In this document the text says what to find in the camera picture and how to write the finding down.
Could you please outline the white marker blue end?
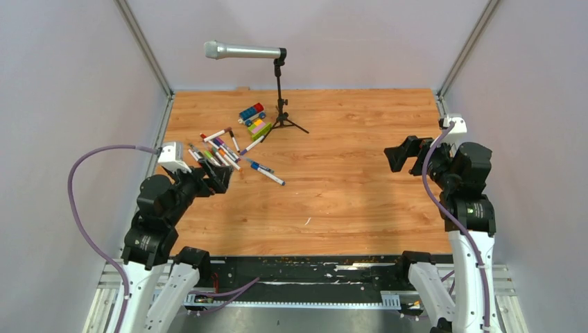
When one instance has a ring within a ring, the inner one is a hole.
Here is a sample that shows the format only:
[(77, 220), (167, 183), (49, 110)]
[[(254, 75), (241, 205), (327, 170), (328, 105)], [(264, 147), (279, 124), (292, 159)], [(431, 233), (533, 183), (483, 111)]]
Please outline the white marker blue end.
[(274, 174), (268, 173), (267, 171), (264, 171), (262, 169), (254, 168), (252, 165), (251, 165), (251, 167), (254, 170), (258, 171), (259, 173), (263, 174), (265, 177), (270, 178), (271, 180), (275, 181), (277, 184), (279, 184), (281, 186), (285, 185), (285, 182), (281, 178), (278, 178), (277, 176), (275, 176)]

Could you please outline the translucent blue pen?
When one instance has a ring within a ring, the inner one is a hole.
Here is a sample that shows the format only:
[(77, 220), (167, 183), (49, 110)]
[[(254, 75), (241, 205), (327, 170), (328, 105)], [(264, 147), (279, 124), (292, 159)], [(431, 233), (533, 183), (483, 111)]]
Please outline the translucent blue pen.
[(245, 160), (247, 162), (249, 162), (254, 168), (262, 169), (262, 170), (267, 171), (268, 173), (271, 173), (271, 174), (275, 173), (275, 171), (273, 169), (271, 169), (267, 166), (264, 166), (256, 161), (254, 161), (253, 159), (246, 157)]

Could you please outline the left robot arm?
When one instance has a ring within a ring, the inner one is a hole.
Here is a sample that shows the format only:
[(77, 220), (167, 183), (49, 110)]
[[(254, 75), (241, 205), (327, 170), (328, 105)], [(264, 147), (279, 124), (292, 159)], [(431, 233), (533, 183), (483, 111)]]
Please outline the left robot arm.
[(108, 332), (167, 332), (191, 288), (211, 281), (209, 252), (186, 246), (173, 260), (162, 290), (155, 290), (178, 239), (176, 225), (194, 199), (228, 189), (233, 167), (200, 164), (141, 183), (138, 210), (123, 240), (123, 280)]

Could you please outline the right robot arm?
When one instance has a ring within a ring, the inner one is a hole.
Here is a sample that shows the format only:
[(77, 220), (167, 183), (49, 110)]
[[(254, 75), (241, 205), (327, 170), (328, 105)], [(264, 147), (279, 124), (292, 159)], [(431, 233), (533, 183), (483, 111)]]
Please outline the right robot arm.
[(383, 152), (393, 172), (415, 157), (410, 174), (441, 188), (433, 202), (451, 244), (455, 294), (445, 287), (430, 253), (403, 252), (397, 283), (416, 289), (432, 332), (501, 332), (492, 272), (495, 211), (483, 193), (492, 168), (491, 150), (465, 142), (453, 153), (448, 143), (436, 146), (430, 137), (411, 135)]

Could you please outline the green yellow pink block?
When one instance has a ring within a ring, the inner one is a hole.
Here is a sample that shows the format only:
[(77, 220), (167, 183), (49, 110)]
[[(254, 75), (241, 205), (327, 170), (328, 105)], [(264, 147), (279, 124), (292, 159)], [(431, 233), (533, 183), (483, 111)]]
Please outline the green yellow pink block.
[(252, 141), (258, 140), (260, 137), (267, 134), (267, 132), (272, 128), (271, 123), (267, 123), (262, 119), (255, 119), (249, 126), (248, 132), (251, 136)]

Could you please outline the blue red toy train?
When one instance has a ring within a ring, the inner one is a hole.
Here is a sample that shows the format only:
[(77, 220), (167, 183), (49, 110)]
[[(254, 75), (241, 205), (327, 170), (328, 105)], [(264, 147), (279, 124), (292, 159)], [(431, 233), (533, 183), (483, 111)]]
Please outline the blue red toy train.
[(265, 118), (266, 113), (264, 112), (264, 106), (261, 103), (256, 103), (239, 113), (238, 122), (245, 126), (251, 126), (256, 119)]

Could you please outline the black tripod microphone stand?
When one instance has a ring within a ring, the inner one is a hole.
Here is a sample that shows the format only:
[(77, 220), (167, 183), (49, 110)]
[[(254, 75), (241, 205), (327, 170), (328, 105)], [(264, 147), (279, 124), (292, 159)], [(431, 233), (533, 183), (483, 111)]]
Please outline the black tripod microphone stand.
[(288, 105), (288, 100), (284, 99), (282, 97), (282, 83), (281, 83), (281, 76), (282, 76), (282, 67), (285, 65), (285, 59), (287, 56), (287, 50), (285, 48), (279, 48), (280, 51), (280, 56), (276, 59), (273, 60), (273, 65), (274, 65), (274, 75), (276, 78), (276, 82), (277, 82), (277, 117), (276, 120), (274, 122), (274, 124), (272, 125), (272, 127), (270, 128), (270, 130), (267, 132), (267, 134), (264, 136), (263, 142), (269, 138), (271, 132), (274, 129), (278, 129), (278, 128), (290, 128), (290, 127), (295, 127), (298, 128), (299, 130), (301, 130), (302, 132), (309, 134), (309, 131), (306, 130), (305, 128), (299, 126), (298, 124), (296, 124), (295, 122), (291, 121), (289, 119), (289, 114), (287, 112), (284, 111), (284, 106)]

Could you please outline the silver microphone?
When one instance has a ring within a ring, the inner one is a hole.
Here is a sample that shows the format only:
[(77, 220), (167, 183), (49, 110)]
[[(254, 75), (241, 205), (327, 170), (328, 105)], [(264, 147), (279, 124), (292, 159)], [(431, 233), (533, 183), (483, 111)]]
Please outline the silver microphone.
[(214, 60), (226, 58), (279, 59), (286, 54), (285, 49), (268, 46), (247, 46), (227, 44), (216, 40), (204, 43), (205, 57)]

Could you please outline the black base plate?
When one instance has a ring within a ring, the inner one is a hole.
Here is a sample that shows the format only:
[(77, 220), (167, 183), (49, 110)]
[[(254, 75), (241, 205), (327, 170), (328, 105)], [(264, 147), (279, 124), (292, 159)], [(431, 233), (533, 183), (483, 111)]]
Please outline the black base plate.
[(400, 255), (216, 256), (197, 290), (227, 292), (254, 281), (241, 302), (376, 303), (415, 292)]

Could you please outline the aluminium frame rail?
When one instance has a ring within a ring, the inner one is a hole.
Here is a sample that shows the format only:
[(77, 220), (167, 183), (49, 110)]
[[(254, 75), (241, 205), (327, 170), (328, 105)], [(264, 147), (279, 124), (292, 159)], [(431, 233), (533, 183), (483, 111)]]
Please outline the aluminium frame rail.
[[(391, 311), (400, 319), (423, 323), (424, 302), (402, 278), (394, 256), (213, 257), (212, 277), (185, 294), (183, 307), (210, 310), (234, 297), (226, 293), (259, 278), (228, 307)], [(503, 332), (530, 332), (506, 265), (494, 267), (494, 290)], [(82, 332), (111, 332), (115, 302), (122, 283), (106, 264)]]

